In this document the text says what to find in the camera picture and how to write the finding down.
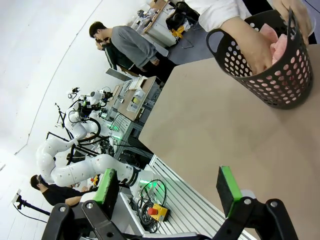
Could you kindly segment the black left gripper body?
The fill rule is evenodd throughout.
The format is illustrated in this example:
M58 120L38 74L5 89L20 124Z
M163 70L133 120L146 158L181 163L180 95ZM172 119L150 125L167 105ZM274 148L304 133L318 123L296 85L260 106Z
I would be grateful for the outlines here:
M105 90L104 88L99 91L101 93L101 101L108 102L110 98L113 97L111 90Z

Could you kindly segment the right gripper black green right finger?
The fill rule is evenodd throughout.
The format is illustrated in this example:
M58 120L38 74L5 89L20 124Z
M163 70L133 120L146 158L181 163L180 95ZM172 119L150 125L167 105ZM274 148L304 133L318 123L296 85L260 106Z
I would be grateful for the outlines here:
M252 191L240 190L229 166L218 169L216 189L226 220L216 240L237 240L245 228L254 229L261 240L297 240L284 203L277 198L261 203Z

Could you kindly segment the right gripper black green left finger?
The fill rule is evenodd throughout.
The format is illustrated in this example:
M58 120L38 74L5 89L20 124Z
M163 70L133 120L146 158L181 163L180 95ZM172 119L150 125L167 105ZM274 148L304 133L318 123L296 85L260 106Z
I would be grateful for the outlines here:
M56 204L46 224L47 240L79 240L95 237L98 240L134 240L138 236L125 233L111 221L119 194L117 172L107 169L93 199L75 207Z

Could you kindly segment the person's right hand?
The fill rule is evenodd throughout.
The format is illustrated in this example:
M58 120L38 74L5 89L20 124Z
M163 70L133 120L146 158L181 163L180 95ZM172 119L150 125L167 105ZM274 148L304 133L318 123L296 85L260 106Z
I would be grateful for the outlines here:
M240 17L228 19L221 29L237 42L254 75L272 66L270 43Z

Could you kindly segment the person's left hand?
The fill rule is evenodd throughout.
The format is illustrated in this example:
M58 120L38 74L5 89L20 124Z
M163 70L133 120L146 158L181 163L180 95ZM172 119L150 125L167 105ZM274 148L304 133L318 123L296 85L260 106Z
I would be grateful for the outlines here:
M309 34L312 30L312 23L306 6L301 0L272 0L272 6L280 13L283 19L289 21L289 11L292 10L296 17L298 27L306 45L309 44Z

